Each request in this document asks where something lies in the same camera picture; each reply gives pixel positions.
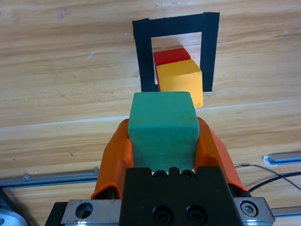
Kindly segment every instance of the wooden block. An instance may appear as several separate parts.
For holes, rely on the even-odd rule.
[[[154,53],[154,61],[155,61],[156,68],[157,66],[160,65],[165,65],[165,64],[174,63],[182,60],[189,60],[189,59],[191,59],[191,57],[189,53],[186,51],[186,49],[184,48],[176,48],[172,50],[166,50],[166,51]],[[159,81],[157,70],[156,70],[156,77],[157,77],[157,81]],[[158,89],[159,91],[161,91],[159,82],[158,82]]]
[[[135,167],[192,169],[199,124],[188,92],[135,93],[128,124]]]
[[[193,60],[157,66],[160,90],[190,92],[195,108],[203,106],[202,72]]]

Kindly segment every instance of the yellow block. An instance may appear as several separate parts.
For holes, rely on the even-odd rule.
[[[160,90],[190,92],[195,108],[203,106],[202,72],[193,60],[157,66]]]

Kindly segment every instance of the green wooden cube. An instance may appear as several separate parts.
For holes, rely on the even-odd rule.
[[[135,167],[192,169],[199,124],[190,93],[135,93],[128,134]]]

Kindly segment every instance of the wood grain surface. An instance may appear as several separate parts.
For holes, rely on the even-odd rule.
[[[89,170],[140,91],[132,21],[220,12],[213,92],[197,110],[235,164],[301,149],[300,0],[0,1],[0,177]],[[199,34],[152,39],[154,51]],[[301,171],[300,165],[275,168]],[[270,173],[238,169],[244,185]],[[301,186],[301,177],[291,178]],[[93,183],[7,190],[35,225],[54,202],[88,199]],[[285,180],[253,192],[270,207],[301,205]],[[300,218],[277,220],[299,225]]]

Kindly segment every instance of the black square frame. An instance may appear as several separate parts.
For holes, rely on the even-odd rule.
[[[202,32],[200,69],[203,91],[211,92],[220,13],[202,13],[133,21],[134,38],[140,72],[141,92],[156,92],[151,38]]]

